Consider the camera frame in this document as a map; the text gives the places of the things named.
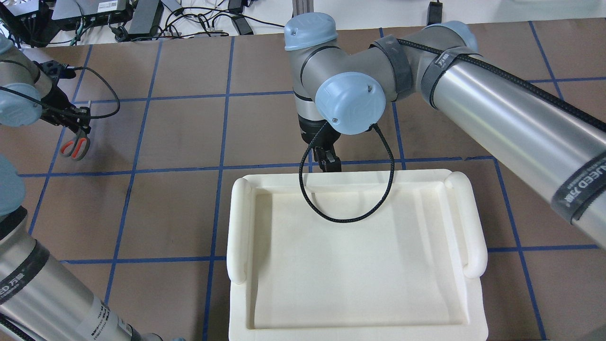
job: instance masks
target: label on robot arm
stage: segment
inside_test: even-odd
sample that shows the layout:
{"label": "label on robot arm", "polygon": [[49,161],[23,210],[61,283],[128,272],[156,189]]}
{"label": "label on robot arm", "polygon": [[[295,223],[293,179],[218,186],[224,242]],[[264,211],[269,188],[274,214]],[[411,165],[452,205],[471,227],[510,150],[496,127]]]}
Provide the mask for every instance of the label on robot arm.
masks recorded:
{"label": "label on robot arm", "polygon": [[118,2],[115,0],[101,2],[101,3],[99,3],[99,6],[97,7],[97,13],[111,12],[111,11],[115,11],[115,10],[118,10]]}
{"label": "label on robot arm", "polygon": [[[80,325],[76,328],[76,332],[86,341],[113,341],[117,338],[116,333],[118,332],[120,323],[126,324],[99,297],[94,295],[93,303]],[[132,332],[128,332],[130,328],[120,327],[125,333],[132,336]]]}

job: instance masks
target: black plug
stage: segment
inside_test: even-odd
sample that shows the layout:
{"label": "black plug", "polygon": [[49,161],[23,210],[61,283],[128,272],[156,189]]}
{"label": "black plug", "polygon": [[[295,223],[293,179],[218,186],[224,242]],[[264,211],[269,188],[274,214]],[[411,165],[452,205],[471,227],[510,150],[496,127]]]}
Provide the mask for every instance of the black plug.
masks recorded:
{"label": "black plug", "polygon": [[442,22],[442,3],[440,0],[431,1],[427,7],[427,25],[440,24]]}

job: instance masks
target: blue plastic cap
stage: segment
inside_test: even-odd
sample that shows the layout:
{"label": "blue plastic cap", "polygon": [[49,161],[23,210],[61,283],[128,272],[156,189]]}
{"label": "blue plastic cap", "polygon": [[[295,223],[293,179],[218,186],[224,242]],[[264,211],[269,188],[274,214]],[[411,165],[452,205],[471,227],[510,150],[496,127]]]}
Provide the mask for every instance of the blue plastic cap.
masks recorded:
{"label": "blue plastic cap", "polygon": [[[40,93],[33,86],[25,83],[11,83],[4,87],[40,100]],[[42,107],[36,103],[15,95],[0,91],[0,124],[9,127],[27,126],[42,115]]]}
{"label": "blue plastic cap", "polygon": [[446,27],[447,29],[451,29],[456,34],[458,34],[461,37],[461,39],[463,39],[463,42],[465,42],[465,45],[467,47],[474,50],[475,52],[479,52],[478,40],[476,39],[476,36],[471,32],[468,25],[466,25],[460,21],[449,21],[449,22],[443,22],[442,24],[429,25],[427,27],[433,27],[433,26],[442,26],[442,27]]}
{"label": "blue plastic cap", "polygon": [[15,167],[0,154],[0,215],[7,215],[25,200],[25,184]]}
{"label": "blue plastic cap", "polygon": [[335,20],[328,14],[312,12],[295,16],[284,27],[284,50],[306,49],[337,38]]}
{"label": "blue plastic cap", "polygon": [[355,135],[379,121],[385,110],[385,93],[371,76],[344,72],[322,83],[315,102],[320,114],[336,131]]}
{"label": "blue plastic cap", "polygon": [[0,55],[13,47],[13,42],[0,33]]}

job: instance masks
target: white plastic tray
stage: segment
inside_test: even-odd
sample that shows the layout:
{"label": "white plastic tray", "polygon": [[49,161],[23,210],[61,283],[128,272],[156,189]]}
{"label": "white plastic tray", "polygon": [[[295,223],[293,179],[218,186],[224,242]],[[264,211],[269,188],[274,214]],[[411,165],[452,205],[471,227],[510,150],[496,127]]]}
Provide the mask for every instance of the white plastic tray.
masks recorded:
{"label": "white plastic tray", "polygon": [[[335,218],[381,198],[388,172],[305,174]],[[296,174],[233,186],[227,270],[231,341],[461,340],[488,336],[487,250],[471,184],[449,170],[397,171],[357,223],[313,212]]]}

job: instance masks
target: tiled surface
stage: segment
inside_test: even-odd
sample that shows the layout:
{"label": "tiled surface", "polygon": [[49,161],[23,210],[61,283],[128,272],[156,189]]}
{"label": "tiled surface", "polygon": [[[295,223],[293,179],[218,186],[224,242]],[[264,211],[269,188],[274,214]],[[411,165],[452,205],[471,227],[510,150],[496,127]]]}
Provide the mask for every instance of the tiled surface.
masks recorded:
{"label": "tiled surface", "polygon": [[[488,59],[606,118],[605,25],[471,29]],[[340,32],[339,42],[354,53],[381,31],[417,29]],[[0,127],[0,150],[26,183],[33,235],[138,330],[227,340],[231,186],[246,174],[296,172],[305,150],[282,36],[27,53],[86,64],[125,99],[118,115],[93,123],[93,147],[78,163],[54,156],[58,127]],[[90,72],[78,81],[61,86],[79,103],[111,99]],[[112,105],[95,102],[93,114]],[[490,340],[573,340],[604,324],[604,251],[419,95],[393,107],[379,124],[397,169],[446,168],[471,180],[489,247],[482,285]],[[65,131],[63,140],[70,137]],[[336,148],[345,171],[389,168],[373,132],[342,137]]]}

